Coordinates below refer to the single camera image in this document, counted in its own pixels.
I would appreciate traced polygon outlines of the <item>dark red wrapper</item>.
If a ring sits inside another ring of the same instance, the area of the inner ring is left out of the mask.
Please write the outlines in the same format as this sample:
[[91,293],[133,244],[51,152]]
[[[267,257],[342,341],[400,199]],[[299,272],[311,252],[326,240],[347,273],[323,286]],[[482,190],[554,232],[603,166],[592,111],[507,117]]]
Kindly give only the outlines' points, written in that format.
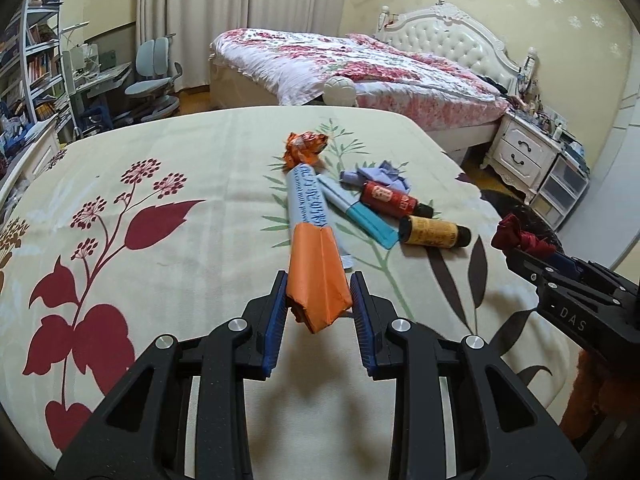
[[524,231],[515,214],[508,214],[500,220],[490,244],[506,256],[514,250],[519,250],[539,260],[547,260],[558,251],[552,243],[536,237],[534,233]]

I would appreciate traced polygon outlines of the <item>yellow small bottle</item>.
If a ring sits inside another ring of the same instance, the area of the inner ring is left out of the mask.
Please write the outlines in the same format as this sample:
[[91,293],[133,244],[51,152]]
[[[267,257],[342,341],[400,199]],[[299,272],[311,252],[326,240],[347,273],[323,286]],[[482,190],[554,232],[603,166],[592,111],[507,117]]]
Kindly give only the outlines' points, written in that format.
[[452,222],[405,216],[399,221],[398,236],[402,244],[451,249],[468,247],[472,233]]

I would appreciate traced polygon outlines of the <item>orange crumpled snack wrapper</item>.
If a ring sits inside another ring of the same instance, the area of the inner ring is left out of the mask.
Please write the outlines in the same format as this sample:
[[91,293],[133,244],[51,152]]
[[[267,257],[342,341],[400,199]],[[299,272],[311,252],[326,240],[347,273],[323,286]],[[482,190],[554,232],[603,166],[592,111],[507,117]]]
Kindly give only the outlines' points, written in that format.
[[291,132],[286,139],[285,151],[282,157],[284,168],[291,170],[299,164],[318,165],[320,154],[328,143],[329,136],[324,133],[312,131]]

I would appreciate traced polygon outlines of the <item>orange plastic wrapper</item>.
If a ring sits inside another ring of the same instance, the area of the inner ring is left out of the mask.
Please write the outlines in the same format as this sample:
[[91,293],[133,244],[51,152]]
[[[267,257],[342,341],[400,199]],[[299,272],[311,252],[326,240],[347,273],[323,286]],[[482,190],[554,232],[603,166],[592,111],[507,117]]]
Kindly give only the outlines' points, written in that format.
[[296,224],[286,296],[296,321],[312,334],[329,327],[352,306],[352,294],[329,226]]

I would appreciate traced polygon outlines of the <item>white round bedpost knob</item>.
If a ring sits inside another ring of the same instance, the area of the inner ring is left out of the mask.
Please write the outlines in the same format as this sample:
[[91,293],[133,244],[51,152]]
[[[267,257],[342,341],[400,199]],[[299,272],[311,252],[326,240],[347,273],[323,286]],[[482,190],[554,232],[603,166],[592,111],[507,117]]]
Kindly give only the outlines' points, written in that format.
[[327,106],[355,107],[356,84],[345,76],[332,76],[324,82],[322,100]]

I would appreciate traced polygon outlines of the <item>black trash bag bin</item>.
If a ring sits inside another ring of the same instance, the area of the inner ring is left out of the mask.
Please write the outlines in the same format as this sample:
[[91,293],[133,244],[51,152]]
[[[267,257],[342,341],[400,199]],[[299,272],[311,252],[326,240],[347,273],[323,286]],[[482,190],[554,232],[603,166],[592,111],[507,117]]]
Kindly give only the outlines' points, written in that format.
[[551,226],[518,198],[495,190],[481,190],[480,197],[494,207],[501,219],[506,218],[508,214],[514,214],[524,231],[554,245],[559,252],[564,252],[562,243]]

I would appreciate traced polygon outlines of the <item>beige curtain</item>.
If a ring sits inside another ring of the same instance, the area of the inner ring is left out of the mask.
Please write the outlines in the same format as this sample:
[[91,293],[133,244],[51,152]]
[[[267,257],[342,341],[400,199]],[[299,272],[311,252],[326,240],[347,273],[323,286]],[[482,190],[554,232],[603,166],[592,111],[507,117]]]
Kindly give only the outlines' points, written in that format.
[[209,45],[236,28],[335,36],[344,0],[138,0],[137,42],[170,35],[170,58],[181,64],[177,88],[209,84]]

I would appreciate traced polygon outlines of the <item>white nightstand with drawers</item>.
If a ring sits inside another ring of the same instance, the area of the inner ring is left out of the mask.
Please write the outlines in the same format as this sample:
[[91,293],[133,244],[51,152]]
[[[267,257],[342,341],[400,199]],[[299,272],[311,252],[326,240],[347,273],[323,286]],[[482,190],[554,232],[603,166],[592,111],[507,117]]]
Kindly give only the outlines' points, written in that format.
[[480,168],[490,167],[529,204],[561,151],[558,141],[513,112],[506,112]]

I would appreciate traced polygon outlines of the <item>floral cream bed sheet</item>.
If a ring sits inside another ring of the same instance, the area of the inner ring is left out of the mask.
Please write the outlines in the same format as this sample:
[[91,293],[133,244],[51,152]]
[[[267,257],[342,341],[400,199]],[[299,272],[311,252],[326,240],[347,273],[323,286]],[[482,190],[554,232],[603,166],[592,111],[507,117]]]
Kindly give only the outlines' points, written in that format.
[[180,116],[50,156],[1,230],[1,404],[43,465],[154,338],[235,318],[288,267],[281,158],[291,133],[329,138],[320,168],[390,162],[458,250],[384,248],[340,214],[340,244],[371,292],[440,336],[494,344],[542,404],[567,382],[565,337],[490,241],[495,209],[412,120],[363,108],[247,107]]

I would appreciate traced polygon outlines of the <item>white and teal tube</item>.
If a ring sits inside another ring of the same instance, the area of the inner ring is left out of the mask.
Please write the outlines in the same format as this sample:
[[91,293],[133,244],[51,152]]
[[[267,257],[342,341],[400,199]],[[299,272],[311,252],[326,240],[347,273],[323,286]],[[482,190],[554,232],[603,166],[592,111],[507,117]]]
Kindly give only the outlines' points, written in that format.
[[355,196],[344,190],[335,180],[325,174],[318,174],[317,181],[324,198],[341,211],[349,220],[372,237],[385,249],[392,249],[398,242],[398,233],[375,212]]

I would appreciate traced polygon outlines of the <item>pink floral quilt bed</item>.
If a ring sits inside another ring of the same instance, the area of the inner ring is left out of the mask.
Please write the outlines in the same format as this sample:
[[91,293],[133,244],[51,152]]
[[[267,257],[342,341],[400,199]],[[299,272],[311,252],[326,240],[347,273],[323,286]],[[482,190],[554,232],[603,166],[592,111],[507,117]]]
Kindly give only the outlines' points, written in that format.
[[363,34],[238,28],[219,35],[212,53],[285,106],[321,99],[330,78],[346,77],[360,107],[404,115],[425,131],[488,124],[509,107],[495,86],[467,68]]

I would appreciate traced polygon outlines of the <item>grey white sachet packet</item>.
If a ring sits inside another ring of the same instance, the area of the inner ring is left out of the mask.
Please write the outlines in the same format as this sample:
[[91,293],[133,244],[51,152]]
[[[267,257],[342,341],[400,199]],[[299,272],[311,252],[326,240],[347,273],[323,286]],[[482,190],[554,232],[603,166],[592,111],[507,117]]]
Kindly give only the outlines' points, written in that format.
[[322,193],[316,170],[308,164],[298,164],[285,177],[288,190],[288,230],[293,239],[299,223],[309,223],[318,228],[328,226],[333,233],[343,269],[352,270],[354,260],[337,234],[336,225],[330,215],[328,204]]

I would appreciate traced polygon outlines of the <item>grey plastic drawer unit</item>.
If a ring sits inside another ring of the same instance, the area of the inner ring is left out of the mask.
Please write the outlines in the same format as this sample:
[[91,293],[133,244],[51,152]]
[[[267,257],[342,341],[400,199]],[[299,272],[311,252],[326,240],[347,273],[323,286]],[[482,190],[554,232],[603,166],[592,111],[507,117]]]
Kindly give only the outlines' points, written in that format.
[[557,231],[579,203],[589,176],[571,157],[556,156],[529,206],[552,231]]

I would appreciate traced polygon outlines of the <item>study desk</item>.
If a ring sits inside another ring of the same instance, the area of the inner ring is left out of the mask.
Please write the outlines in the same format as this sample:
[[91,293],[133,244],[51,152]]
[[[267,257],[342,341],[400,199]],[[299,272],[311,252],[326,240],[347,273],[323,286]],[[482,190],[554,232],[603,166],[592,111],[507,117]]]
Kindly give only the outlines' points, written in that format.
[[131,63],[117,64],[114,51],[100,55],[97,44],[80,44],[62,51],[62,69],[76,129],[113,128],[106,95],[126,82]]

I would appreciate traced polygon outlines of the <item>white tufted headboard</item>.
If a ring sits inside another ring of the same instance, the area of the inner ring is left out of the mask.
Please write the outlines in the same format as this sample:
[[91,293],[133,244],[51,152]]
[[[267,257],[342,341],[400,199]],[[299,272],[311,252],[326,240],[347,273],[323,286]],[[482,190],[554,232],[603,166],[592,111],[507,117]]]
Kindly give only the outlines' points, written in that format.
[[503,40],[452,3],[401,14],[382,6],[375,37],[401,51],[448,58],[513,94],[526,93],[535,78],[538,55],[534,48],[528,50],[523,64],[516,64]]

